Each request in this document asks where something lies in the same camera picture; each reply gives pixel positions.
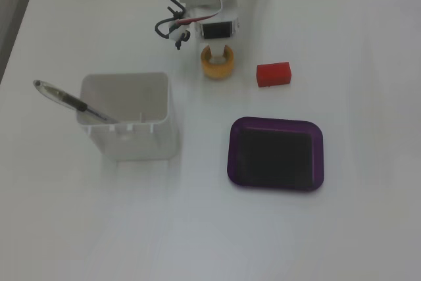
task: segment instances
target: red wire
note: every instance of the red wire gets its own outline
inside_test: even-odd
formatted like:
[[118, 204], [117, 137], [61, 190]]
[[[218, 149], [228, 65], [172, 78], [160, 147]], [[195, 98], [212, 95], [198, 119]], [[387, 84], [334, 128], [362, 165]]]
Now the red wire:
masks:
[[185, 19], [185, 20], [179, 20], [176, 22], [177, 25], [179, 26], [186, 26], [191, 24], [192, 22], [198, 22], [198, 21], [202, 21], [202, 20], [206, 20], [209, 18], [212, 18], [213, 16], [216, 16], [218, 13], [212, 14], [210, 16], [203, 16], [201, 18], [191, 18], [191, 19]]

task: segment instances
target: pen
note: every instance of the pen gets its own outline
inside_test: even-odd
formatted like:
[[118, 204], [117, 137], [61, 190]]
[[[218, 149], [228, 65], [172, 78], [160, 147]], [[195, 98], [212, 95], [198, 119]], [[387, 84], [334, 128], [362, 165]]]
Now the pen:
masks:
[[108, 115], [105, 115], [104, 113], [99, 112], [98, 110], [95, 110], [88, 104], [84, 103], [82, 100], [79, 100], [78, 98], [70, 95], [69, 93], [66, 93], [65, 91], [59, 88], [56, 88], [55, 86], [47, 82], [42, 82], [41, 80], [34, 80], [34, 86], [42, 95], [46, 96], [48, 99], [57, 102], [60, 105], [64, 105], [69, 109], [74, 109], [79, 112], [86, 113], [87, 115], [92, 116], [93, 118], [96, 118], [97, 120], [105, 124], [118, 123], [117, 120], [109, 117]]

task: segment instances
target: purple dish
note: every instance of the purple dish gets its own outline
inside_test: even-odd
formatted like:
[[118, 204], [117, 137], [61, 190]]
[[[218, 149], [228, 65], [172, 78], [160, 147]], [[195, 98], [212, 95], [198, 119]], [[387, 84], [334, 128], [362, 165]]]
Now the purple dish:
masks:
[[316, 190], [324, 181], [322, 131], [310, 122], [241, 118], [231, 128], [227, 171], [239, 186]]

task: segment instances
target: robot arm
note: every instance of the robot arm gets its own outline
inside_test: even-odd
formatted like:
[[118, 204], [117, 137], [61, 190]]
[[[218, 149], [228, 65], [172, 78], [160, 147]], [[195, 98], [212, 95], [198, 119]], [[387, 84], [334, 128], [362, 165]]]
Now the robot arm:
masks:
[[[210, 59], [230, 60], [234, 59], [232, 50], [227, 42], [232, 39], [239, 30], [238, 4], [237, 0], [171, 0], [180, 11], [173, 11], [170, 7], [173, 17], [167, 18], [157, 23], [155, 31], [159, 36], [165, 39], [172, 39], [176, 42], [177, 49], [180, 49], [183, 41], [190, 38], [189, 28], [194, 24], [195, 35], [199, 42], [205, 42], [209, 45], [208, 51], [202, 54], [203, 68], [221, 68], [223, 63], [211, 65]], [[168, 23], [169, 33], [164, 34], [160, 31], [160, 26]]]

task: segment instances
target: yellow ring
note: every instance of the yellow ring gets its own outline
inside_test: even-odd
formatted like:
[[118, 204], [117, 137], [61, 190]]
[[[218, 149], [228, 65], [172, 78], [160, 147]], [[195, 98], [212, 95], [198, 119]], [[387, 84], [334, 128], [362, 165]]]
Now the yellow ring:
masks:
[[205, 75], [212, 79], [225, 79], [229, 77], [234, 69], [234, 52], [232, 49], [228, 45], [225, 45], [224, 57], [226, 62], [224, 64], [212, 64], [210, 62], [211, 57], [211, 48], [206, 46], [200, 56]]

